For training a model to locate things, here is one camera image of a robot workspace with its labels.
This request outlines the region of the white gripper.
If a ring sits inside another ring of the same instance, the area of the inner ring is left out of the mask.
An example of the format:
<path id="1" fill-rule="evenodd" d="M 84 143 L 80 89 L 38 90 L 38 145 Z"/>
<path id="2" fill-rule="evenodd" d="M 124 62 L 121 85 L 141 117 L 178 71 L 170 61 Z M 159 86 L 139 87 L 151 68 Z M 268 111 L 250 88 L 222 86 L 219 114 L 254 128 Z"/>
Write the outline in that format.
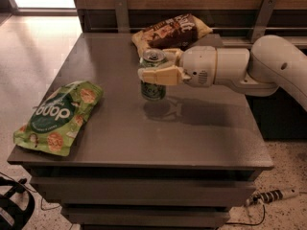
<path id="1" fill-rule="evenodd" d="M 210 87 L 213 84 L 217 64 L 217 50 L 214 47 L 195 46 L 184 53 L 179 48 L 170 48 L 163 49 L 163 52 L 174 65 L 165 68 L 140 68 L 140 80 L 165 86 L 183 82 L 193 87 Z"/>

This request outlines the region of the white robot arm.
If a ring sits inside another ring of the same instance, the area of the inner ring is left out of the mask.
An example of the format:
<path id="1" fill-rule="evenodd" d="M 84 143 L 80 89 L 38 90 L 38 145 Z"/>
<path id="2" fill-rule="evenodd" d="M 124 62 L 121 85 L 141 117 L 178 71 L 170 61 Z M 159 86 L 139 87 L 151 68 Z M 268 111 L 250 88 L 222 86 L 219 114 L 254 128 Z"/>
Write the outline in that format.
<path id="1" fill-rule="evenodd" d="M 168 61 L 140 68 L 140 80 L 169 86 L 224 85 L 258 97 L 282 88 L 307 110 L 307 56 L 283 37 L 262 36 L 249 50 L 194 46 L 186 51 L 166 49 L 164 53 Z"/>

